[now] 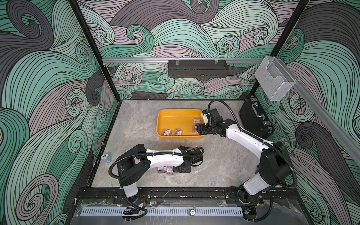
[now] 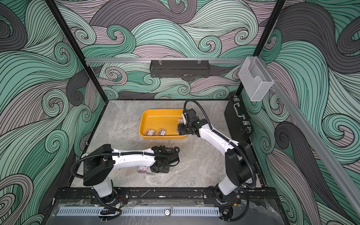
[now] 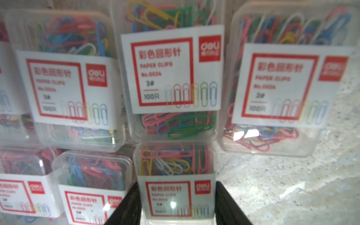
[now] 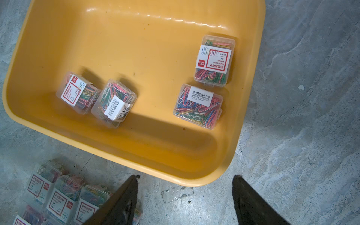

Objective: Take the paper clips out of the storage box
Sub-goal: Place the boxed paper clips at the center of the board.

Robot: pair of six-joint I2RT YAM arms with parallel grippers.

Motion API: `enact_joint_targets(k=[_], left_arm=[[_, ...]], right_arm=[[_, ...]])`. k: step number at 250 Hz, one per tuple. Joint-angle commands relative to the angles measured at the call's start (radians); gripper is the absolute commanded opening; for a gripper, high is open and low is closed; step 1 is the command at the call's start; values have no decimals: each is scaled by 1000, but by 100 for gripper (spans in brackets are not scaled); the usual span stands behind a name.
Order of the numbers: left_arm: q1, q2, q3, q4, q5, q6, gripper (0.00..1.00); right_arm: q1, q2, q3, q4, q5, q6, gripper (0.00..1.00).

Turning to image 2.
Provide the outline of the paper clip box removed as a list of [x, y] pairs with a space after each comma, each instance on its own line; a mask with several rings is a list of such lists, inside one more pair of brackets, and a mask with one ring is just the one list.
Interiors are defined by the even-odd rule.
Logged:
[[139, 166], [138, 167], [138, 173], [147, 174], [147, 172], [148, 172], [148, 167], [147, 166]]
[[156, 173], [153, 172], [150, 167], [147, 167], [146, 174], [147, 175], [155, 175]]

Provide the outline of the yellow plastic storage tray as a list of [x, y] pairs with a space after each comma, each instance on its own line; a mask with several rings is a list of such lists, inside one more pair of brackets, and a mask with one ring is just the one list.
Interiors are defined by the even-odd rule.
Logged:
[[[148, 109], [142, 114], [139, 134], [147, 140], [176, 140], [185, 139], [187, 135], [180, 136], [177, 130], [178, 119], [182, 118], [182, 109]], [[158, 136], [158, 131], [166, 129], [165, 136]], [[156, 136], [147, 136], [148, 129], [157, 131]]]

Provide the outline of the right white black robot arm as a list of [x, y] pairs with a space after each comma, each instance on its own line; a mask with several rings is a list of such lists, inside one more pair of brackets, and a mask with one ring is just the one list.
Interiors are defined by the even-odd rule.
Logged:
[[214, 146], [225, 158], [225, 178], [215, 186], [215, 195], [220, 203], [229, 201], [235, 191], [247, 187], [256, 188], [257, 169], [247, 156], [247, 142], [235, 141], [215, 129], [203, 107], [195, 100], [186, 100], [183, 105], [184, 123], [178, 125], [179, 135], [196, 135]]

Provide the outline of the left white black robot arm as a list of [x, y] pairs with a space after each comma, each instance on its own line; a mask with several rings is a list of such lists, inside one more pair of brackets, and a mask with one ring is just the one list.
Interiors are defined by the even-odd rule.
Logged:
[[155, 146], [140, 151], [120, 151], [110, 144], [104, 144], [87, 156], [78, 159], [70, 167], [72, 176], [82, 179], [83, 185], [94, 189], [94, 196], [103, 207], [98, 214], [100, 221], [109, 221], [122, 215], [125, 198], [119, 206], [110, 204], [116, 199], [117, 191], [110, 172], [128, 167], [146, 167], [151, 173], [168, 173], [180, 162], [180, 148]]

